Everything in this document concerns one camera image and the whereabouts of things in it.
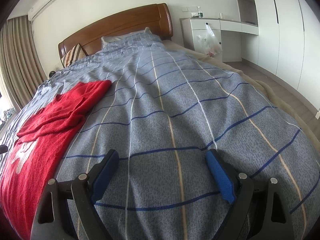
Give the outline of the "wooden headboard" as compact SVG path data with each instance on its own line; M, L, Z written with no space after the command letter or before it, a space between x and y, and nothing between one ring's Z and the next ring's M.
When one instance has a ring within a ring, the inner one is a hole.
M172 20L165 3L121 11L85 26L58 44L61 63L68 59L67 54L75 55L73 48L76 46L80 46L85 55L93 55L101 50L103 36L126 35L135 31L143 31L146 27L161 40L172 38Z

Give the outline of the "red knit sweater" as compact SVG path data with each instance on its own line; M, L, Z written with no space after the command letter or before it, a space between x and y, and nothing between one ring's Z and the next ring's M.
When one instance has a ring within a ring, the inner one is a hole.
M21 239L29 239L41 194L87 113L111 87L110 80L79 82L57 94L23 124L1 176L1 206Z

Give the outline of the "beige curtain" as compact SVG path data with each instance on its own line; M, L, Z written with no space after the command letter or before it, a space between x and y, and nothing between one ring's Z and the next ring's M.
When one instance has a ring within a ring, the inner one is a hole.
M1 75L17 109L26 106L47 79L27 16L9 19L1 28Z

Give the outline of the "clothes pile on sill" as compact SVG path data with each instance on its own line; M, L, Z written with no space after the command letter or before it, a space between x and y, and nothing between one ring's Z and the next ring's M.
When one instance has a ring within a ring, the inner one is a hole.
M11 118L11 116L16 113L15 109L13 107L4 110L1 114L0 120L1 120L1 128L8 122L8 120Z

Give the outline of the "striped cushion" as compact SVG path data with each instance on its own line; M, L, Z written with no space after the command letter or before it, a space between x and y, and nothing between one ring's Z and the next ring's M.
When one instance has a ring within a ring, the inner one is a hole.
M87 54L83 50L82 46L77 44L71 50L69 50L65 56L62 57L61 62L63 67L66 68L86 56Z

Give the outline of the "white desk unit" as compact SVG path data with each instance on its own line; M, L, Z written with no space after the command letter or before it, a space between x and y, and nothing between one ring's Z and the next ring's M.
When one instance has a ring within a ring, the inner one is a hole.
M182 18L180 19L183 43L187 49L201 52L199 36L206 35L210 27L220 42L222 52L215 56L222 62L239 62L242 60L242 34L258 36L256 25L218 18Z

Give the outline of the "white wardrobe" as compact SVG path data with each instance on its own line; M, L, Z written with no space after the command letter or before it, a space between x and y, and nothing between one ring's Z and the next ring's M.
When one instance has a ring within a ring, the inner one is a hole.
M305 0L238 0L242 58L283 80L319 108L319 21Z

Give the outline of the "small black round clock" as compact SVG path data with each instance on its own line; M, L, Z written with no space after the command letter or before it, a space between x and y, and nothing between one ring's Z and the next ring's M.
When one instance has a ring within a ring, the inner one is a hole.
M55 71L51 71L51 72L49 73L48 77L51 79L55 74L56 74Z

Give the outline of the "white air conditioner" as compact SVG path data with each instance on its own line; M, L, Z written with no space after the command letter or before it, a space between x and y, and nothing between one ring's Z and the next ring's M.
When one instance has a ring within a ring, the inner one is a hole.
M56 0L37 0L28 11L28 20L33 22L45 9Z

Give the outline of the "blue plaid duvet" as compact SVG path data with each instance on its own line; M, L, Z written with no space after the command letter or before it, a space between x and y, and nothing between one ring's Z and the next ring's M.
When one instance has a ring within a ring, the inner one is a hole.
M230 205L206 164L217 150L250 178L280 185L295 239L319 219L319 152L298 122L240 74L141 33L106 45L41 84L2 143L1 176L29 117L77 83L110 80L53 176L68 181L107 152L119 166L95 208L113 239L212 239Z

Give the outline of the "white plastic bag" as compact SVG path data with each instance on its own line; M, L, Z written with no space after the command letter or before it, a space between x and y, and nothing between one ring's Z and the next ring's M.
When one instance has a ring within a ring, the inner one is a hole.
M200 52L210 57L215 57L216 55L222 53L221 42L218 41L213 30L206 22L206 31L204 34L197 35L197 42L199 44Z

